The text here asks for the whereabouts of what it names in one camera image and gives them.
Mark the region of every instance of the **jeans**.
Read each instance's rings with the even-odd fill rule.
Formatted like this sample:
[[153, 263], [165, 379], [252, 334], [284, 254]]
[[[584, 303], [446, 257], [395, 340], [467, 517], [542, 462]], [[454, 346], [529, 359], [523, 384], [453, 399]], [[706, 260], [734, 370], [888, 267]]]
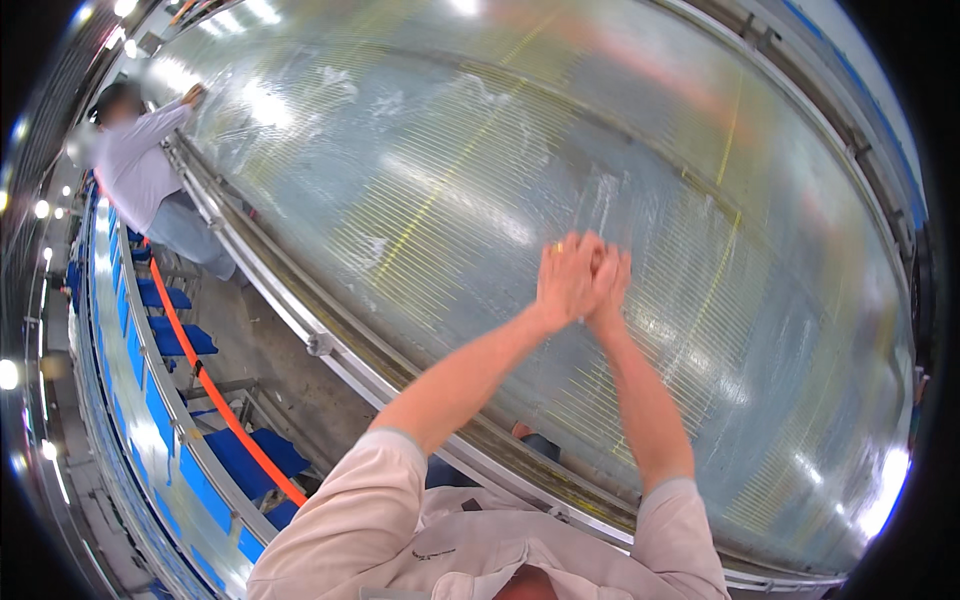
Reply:
[[236, 269], [236, 263], [197, 212], [189, 194], [183, 190], [160, 201], [154, 221], [143, 234], [151, 242], [162, 244], [203, 266], [223, 281], [230, 279]]
[[[554, 463], [560, 462], [560, 447], [544, 438], [539, 433], [531, 433], [520, 438], [520, 441], [547, 457]], [[480, 484], [473, 481], [462, 472], [450, 466], [436, 454], [430, 455], [426, 461], [426, 485], [428, 490], [442, 486], [454, 488], [479, 488]]]

